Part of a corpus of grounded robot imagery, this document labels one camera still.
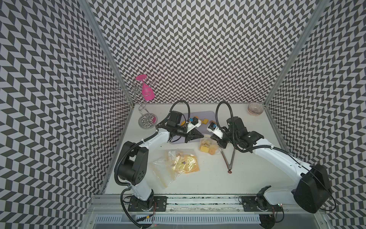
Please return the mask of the clear resealable bag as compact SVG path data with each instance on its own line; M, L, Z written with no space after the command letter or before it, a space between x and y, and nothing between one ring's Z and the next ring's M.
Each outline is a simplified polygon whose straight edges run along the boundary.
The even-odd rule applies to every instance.
M217 142L210 138L209 135L204 135L200 139L199 151L203 153L208 153L210 155L221 154L221 148L218 146Z

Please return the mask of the red metal tongs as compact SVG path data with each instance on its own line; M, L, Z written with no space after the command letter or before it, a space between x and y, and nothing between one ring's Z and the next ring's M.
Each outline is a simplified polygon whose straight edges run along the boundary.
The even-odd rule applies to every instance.
M236 149L233 149L231 160L228 161L224 151L221 149L221 155L223 156L224 162L225 162L226 167L227 167L227 172L229 174L232 174L232 168L233 168L235 153L236 153Z

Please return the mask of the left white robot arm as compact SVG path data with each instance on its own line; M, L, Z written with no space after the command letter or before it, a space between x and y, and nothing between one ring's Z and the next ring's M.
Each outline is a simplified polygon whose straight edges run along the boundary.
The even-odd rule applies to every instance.
M174 107L179 103L185 104L188 110L184 125L181 125L183 113L174 111ZM170 142L176 136L183 138L185 143L203 138L204 135L198 130L201 124L197 117L191 118L190 106L185 100L175 102L167 117L155 126L156 130L151 136L136 143L127 141L123 144L114 167L115 183L126 186L127 190L133 191L138 201L148 207L151 206L153 190L144 181L149 153Z

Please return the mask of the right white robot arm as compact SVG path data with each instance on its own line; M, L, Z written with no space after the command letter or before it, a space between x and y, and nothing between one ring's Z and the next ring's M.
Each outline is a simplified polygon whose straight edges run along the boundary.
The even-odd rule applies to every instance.
M294 185L274 188L270 185L263 187L255 197L256 207L266 211L274 205L296 204L308 213L317 213L325 202L331 199L331 184L327 170L320 164L311 165L292 156L289 152L271 144L264 136L256 131L247 131L240 117L234 116L230 104L220 102L216 107L215 119L218 119L220 106L226 105L230 117L227 127L215 122L213 136L222 148L232 144L234 150L240 153L253 153L287 174Z

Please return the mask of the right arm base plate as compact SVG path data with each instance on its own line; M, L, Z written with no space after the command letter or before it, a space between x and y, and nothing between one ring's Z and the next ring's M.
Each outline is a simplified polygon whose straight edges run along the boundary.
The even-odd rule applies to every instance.
M271 205L265 198L257 196L241 196L241 204L245 212L277 213L282 211L282 207Z

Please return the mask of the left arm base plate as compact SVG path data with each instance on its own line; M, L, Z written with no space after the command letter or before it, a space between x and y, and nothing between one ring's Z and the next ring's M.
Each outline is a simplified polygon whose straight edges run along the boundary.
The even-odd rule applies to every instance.
M165 212L167 207L167 196L151 196L148 200L143 201L133 196L128 205L130 212Z

